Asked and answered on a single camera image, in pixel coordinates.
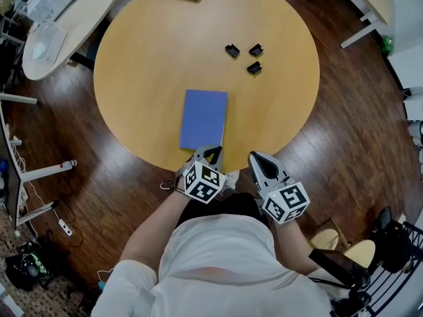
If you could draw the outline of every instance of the wooden floor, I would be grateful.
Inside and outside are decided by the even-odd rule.
[[[117,8],[126,1],[120,0]],[[341,41],[362,28],[343,0],[286,1],[309,27],[321,64],[313,112],[276,155],[311,198],[301,226],[310,235],[334,217],[354,241],[386,205],[395,215],[405,210],[416,220],[423,199],[417,150],[408,136],[401,93],[375,40],[367,36],[340,48]],[[17,94],[39,99],[36,106],[5,105],[12,134],[24,140],[19,151],[27,169],[78,161],[72,171],[34,182],[44,201],[61,199],[57,212],[74,236],[66,237],[52,212],[33,224],[39,234],[52,229],[58,248],[69,249],[75,271],[95,285],[96,271],[115,265],[134,229],[166,198],[159,184],[173,174],[119,144],[97,108],[88,69],[66,65],[51,78],[25,82]],[[238,186],[253,191],[246,170]],[[40,202],[26,188],[28,206],[35,209]]]

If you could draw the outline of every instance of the green object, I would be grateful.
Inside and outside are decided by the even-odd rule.
[[[382,53],[389,53],[393,50],[394,43],[393,39],[390,36],[383,37]]]

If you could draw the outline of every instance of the electrical outlet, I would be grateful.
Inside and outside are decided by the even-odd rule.
[[[61,228],[66,232],[66,235],[69,237],[72,236],[72,230],[67,226],[63,219],[59,220],[59,226],[61,226]]]

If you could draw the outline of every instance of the book cover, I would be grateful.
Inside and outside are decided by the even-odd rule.
[[[227,92],[187,90],[179,147],[198,149],[221,145],[227,108]]]

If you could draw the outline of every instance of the desk leg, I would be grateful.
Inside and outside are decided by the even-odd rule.
[[[80,53],[72,54],[72,56],[69,59],[74,62],[80,63],[82,66],[85,66],[86,68],[94,70],[94,61],[81,55]]]
[[[62,164],[57,164],[55,166],[48,166],[47,168],[41,168],[37,170],[32,170],[30,172],[23,172],[22,182],[28,182],[32,180],[36,180],[37,178],[57,174],[58,172],[64,172],[66,170],[72,169],[74,166],[77,165],[76,160],[66,161]]]
[[[40,208],[37,208],[36,210],[34,210],[34,212],[29,213],[27,215],[25,215],[24,217],[17,217],[16,219],[16,226],[20,226],[21,224],[28,222],[30,219],[33,219],[43,213],[45,213],[46,211],[49,211],[52,208],[54,202],[50,202],[49,204],[43,205]]]
[[[13,95],[13,94],[4,94],[0,93],[0,100],[4,101],[14,101],[14,102],[22,102],[22,103],[29,103],[29,104],[36,104],[36,98],[27,98],[25,96]]]
[[[341,47],[345,48],[348,47],[350,44],[354,43],[355,41],[361,39],[363,36],[369,34],[370,32],[374,31],[376,27],[379,26],[379,21],[375,21],[374,23],[370,24],[369,26],[363,28],[361,31],[355,33],[351,38],[348,38],[343,43],[341,43]]]
[[[22,140],[19,140],[16,138],[16,136],[14,137],[13,140],[9,141],[11,143],[12,147],[16,147],[17,145],[22,145]]]
[[[373,12],[367,13],[360,18],[360,21],[363,22],[364,20],[370,20],[372,15],[373,15]]]

